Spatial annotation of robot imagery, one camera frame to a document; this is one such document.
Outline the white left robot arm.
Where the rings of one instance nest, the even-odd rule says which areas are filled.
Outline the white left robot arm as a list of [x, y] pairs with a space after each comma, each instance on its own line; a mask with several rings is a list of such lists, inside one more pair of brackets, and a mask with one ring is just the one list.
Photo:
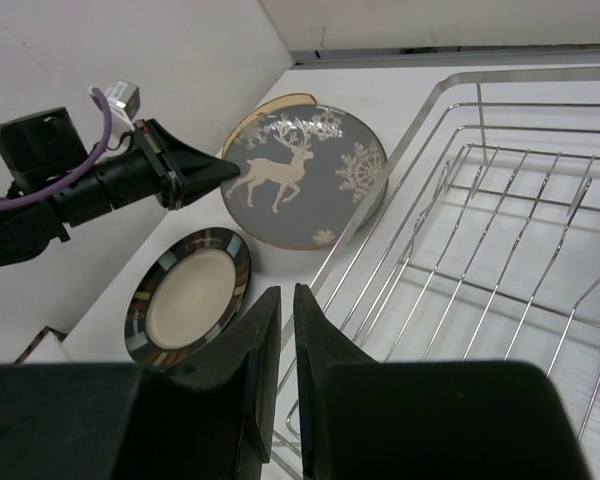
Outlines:
[[0, 124], [0, 155], [13, 181], [0, 198], [0, 267], [29, 261], [71, 227], [155, 197], [185, 207], [236, 177], [238, 167], [186, 145], [156, 120], [123, 134], [117, 155], [102, 139], [87, 150], [64, 108]]

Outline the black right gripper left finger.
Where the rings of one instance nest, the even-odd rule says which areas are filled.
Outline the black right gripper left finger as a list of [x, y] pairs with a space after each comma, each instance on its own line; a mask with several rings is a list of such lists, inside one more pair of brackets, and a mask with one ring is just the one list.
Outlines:
[[187, 361], [142, 384], [142, 479], [258, 479], [271, 459], [281, 289]]

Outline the beige bird pattern plate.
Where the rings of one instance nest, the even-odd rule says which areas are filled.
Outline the beige bird pattern plate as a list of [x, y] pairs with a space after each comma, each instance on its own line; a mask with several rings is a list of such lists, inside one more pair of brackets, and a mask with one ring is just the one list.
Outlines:
[[241, 130], [254, 119], [284, 107], [296, 105], [315, 105], [317, 103], [317, 98], [309, 93], [296, 92], [281, 95], [259, 105], [238, 124], [237, 129]]

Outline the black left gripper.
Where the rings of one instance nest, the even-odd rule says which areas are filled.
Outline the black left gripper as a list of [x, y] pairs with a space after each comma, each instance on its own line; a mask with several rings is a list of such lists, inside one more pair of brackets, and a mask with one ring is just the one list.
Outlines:
[[54, 196], [64, 223], [75, 227], [151, 196], [166, 209], [190, 205], [240, 173], [236, 164], [181, 142], [155, 119], [127, 136], [122, 153], [96, 163]]

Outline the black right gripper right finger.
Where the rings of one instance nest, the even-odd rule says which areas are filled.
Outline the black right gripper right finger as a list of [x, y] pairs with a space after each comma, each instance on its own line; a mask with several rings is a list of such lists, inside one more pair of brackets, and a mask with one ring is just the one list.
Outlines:
[[305, 284], [295, 286], [293, 321], [304, 477], [393, 478], [389, 371], [327, 319]]

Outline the grey reindeer plate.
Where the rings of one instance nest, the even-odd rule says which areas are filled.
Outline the grey reindeer plate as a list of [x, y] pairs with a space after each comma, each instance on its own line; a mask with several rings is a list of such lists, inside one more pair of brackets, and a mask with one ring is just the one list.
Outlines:
[[221, 186], [231, 217], [255, 239], [291, 250], [334, 245], [387, 162], [369, 126], [321, 104], [257, 116], [224, 158], [240, 169]]

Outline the striped rim cream plate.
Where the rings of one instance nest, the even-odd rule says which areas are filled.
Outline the striped rim cream plate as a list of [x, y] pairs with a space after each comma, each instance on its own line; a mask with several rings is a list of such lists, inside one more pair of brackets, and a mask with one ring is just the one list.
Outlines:
[[130, 358], [166, 370], [214, 340], [240, 310], [251, 255], [237, 232], [209, 227], [166, 249], [133, 291], [125, 314]]

